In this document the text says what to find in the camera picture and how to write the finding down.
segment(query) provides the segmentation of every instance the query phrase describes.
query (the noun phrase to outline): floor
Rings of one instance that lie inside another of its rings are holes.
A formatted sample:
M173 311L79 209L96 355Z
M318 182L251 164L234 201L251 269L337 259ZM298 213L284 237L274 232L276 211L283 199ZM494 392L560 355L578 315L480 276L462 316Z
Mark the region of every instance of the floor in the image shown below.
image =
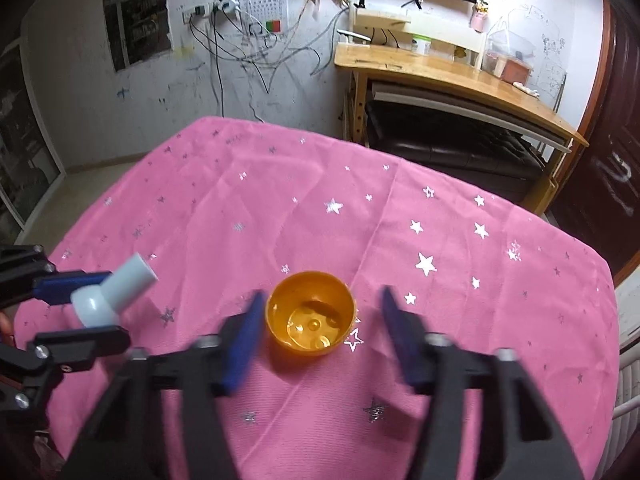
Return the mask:
M40 244L51 254L82 213L135 164L118 164L68 174L44 206L23 244Z

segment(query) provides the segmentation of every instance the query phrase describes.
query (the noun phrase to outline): white container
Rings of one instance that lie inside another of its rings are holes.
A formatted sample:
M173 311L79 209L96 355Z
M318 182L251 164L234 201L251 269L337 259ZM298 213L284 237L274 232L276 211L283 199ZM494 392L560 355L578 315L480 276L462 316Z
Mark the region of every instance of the white container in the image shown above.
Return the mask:
M118 314L158 280L139 254L134 254L100 285L78 288L71 303L87 328L118 324Z
M414 37L411 40L411 50L416 54L423 54L426 56L431 50L431 38L414 34Z

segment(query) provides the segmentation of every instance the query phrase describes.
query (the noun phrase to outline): window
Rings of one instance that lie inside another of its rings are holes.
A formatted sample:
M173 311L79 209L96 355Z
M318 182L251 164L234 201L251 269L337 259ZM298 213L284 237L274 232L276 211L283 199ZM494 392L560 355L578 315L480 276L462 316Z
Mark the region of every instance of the window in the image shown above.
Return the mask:
M116 72L171 50L166 0L102 1Z

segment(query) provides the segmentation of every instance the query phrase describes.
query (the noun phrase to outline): orange bowl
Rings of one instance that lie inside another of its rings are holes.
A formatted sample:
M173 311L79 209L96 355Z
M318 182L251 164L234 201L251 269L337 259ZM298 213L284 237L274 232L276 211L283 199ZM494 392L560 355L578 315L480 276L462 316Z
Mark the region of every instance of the orange bowl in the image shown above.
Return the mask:
M344 341L356 319L347 286L310 270L284 279L271 293L264 317L276 341L295 354L324 355Z

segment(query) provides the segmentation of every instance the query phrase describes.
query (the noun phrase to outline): wooden desk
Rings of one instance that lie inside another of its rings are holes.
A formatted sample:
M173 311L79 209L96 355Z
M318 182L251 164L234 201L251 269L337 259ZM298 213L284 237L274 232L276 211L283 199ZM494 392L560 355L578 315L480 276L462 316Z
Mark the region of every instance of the wooden desk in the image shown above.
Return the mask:
M347 43L338 44L334 63L338 68L353 72L353 109L345 118L352 116L350 133L354 142L362 143L364 139L367 88L369 82L375 80L425 88L481 104L489 112L507 114L514 121L524 121L537 130L549 132L563 141L565 151L576 142L589 145L569 123L539 100L466 64L388 46ZM535 214L546 210L558 190L553 175L561 159L562 153L555 150L545 167L544 176L521 204L523 207Z

